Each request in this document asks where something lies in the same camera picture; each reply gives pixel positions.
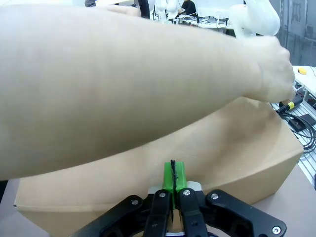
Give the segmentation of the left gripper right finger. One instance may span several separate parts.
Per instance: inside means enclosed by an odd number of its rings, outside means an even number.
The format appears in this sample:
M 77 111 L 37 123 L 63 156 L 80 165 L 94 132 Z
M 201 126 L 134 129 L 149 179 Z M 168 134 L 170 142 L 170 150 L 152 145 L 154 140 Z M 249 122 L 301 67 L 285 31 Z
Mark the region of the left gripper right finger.
M 287 231 L 283 221 L 223 190 L 190 188 L 183 162 L 174 162 L 174 198 L 187 237 L 206 237 L 208 226 L 230 237 L 282 237 Z

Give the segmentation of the person's right hand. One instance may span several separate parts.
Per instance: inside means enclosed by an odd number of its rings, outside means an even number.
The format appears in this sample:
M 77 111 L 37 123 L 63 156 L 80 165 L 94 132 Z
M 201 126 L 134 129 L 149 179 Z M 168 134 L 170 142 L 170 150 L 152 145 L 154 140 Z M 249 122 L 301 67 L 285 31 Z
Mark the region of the person's right hand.
M 256 37 L 256 56 L 260 68 L 260 86 L 256 99 L 264 102 L 291 100 L 295 96 L 295 75 L 289 51 L 276 37 Z

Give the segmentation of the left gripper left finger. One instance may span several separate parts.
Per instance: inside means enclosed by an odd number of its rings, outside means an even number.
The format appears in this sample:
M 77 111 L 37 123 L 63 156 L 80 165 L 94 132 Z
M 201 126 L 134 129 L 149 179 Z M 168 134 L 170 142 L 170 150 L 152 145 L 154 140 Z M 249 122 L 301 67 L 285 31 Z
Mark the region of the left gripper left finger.
M 145 199 L 130 195 L 109 211 L 76 231 L 74 237 L 164 237 L 173 210 L 175 161 L 165 163 L 163 188 Z

